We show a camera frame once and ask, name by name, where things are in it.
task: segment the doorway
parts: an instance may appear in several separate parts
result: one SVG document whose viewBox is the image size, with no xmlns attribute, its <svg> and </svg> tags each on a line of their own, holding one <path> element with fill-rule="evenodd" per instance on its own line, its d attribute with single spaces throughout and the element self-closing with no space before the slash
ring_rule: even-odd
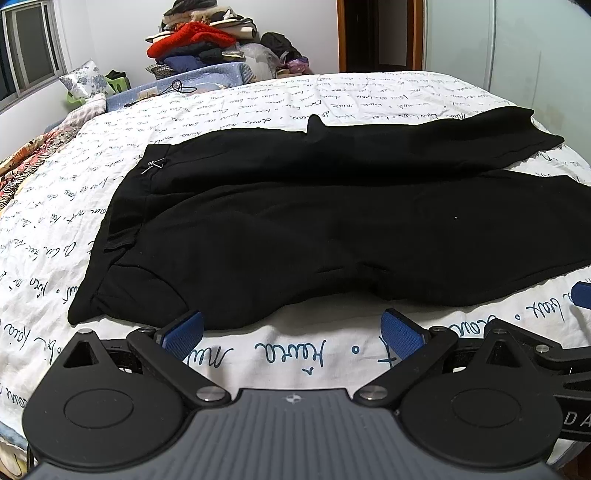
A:
<svg viewBox="0 0 591 480">
<path fill-rule="evenodd" d="M 424 0 L 337 0 L 341 72 L 423 67 Z"/>
</svg>

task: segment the ridged gray surface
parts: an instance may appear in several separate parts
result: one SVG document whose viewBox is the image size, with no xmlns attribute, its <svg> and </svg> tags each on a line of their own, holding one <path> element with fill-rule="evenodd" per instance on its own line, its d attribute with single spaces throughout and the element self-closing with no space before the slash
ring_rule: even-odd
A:
<svg viewBox="0 0 591 480">
<path fill-rule="evenodd" d="M 389 411 L 345 390 L 244 390 L 229 407 L 197 414 L 183 437 L 143 465 L 75 473 L 43 464 L 28 480 L 557 480 L 545 464 L 479 473 L 432 458 Z"/>
</svg>

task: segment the window frame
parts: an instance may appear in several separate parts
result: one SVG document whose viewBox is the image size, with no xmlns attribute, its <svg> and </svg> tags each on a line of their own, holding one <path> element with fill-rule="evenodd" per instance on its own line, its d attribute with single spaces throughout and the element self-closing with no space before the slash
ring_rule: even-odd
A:
<svg viewBox="0 0 591 480">
<path fill-rule="evenodd" d="M 40 8 L 41 9 L 41 17 L 43 20 L 43 30 L 44 30 L 44 37 L 47 46 L 47 52 L 49 55 L 49 62 L 51 64 L 51 68 L 53 69 L 52 73 L 45 75 L 44 77 L 36 80 L 35 82 L 30 83 L 27 77 L 27 70 L 24 66 L 24 61 L 22 58 L 21 46 L 20 42 L 18 41 L 18 25 L 17 25 L 17 12 L 26 10 L 29 8 Z M 12 50 L 10 46 L 10 41 L 8 39 L 9 32 L 8 32 L 8 16 L 12 16 L 12 26 L 14 29 L 14 41 L 17 48 L 16 56 L 19 61 L 19 67 L 22 72 L 22 76 L 24 79 L 25 87 L 20 88 L 17 73 L 14 67 L 14 59 L 12 58 Z M 61 42 L 60 42 L 60 35 L 59 29 L 57 25 L 57 18 L 56 18 L 56 9 L 53 5 L 53 0 L 29 0 L 25 2 L 20 2 L 15 5 L 10 5 L 8 7 L 0 8 L 0 21 L 2 21 L 2 26 L 4 28 L 4 42 L 6 44 L 6 50 L 8 53 L 8 68 L 10 74 L 12 76 L 12 81 L 15 86 L 16 92 L 6 97 L 4 100 L 0 100 L 0 112 L 6 110 L 13 104 L 20 101 L 22 98 L 27 97 L 28 95 L 40 90 L 44 86 L 48 85 L 49 83 L 54 82 L 59 76 L 64 75 L 64 55 L 61 49 Z"/>
</svg>

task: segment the green plastic stool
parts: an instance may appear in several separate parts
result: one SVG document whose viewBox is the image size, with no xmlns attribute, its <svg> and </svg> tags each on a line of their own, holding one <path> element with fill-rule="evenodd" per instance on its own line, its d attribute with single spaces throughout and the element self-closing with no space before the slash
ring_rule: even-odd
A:
<svg viewBox="0 0 591 480">
<path fill-rule="evenodd" d="M 115 80 L 111 80 L 111 79 L 108 79 L 107 77 L 105 77 L 105 79 L 107 80 L 107 83 L 109 85 L 111 85 L 111 87 L 115 91 L 115 94 L 124 92 L 124 91 L 129 90 L 131 88 L 131 85 L 129 84 L 129 79 L 127 77 L 120 77 Z M 68 95 L 66 96 L 66 100 L 67 100 L 68 104 L 72 107 L 72 110 L 74 110 L 86 103 L 86 100 L 83 98 L 80 98 L 78 100 L 75 99 L 70 92 L 68 92 Z"/>
</svg>

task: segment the window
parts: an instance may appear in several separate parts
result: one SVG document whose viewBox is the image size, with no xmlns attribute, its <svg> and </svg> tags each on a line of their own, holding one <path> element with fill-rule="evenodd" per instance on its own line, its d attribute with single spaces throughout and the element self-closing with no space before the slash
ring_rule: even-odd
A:
<svg viewBox="0 0 591 480">
<path fill-rule="evenodd" d="M 5 8 L 0 22 L 0 109 L 63 74 L 52 0 Z"/>
</svg>

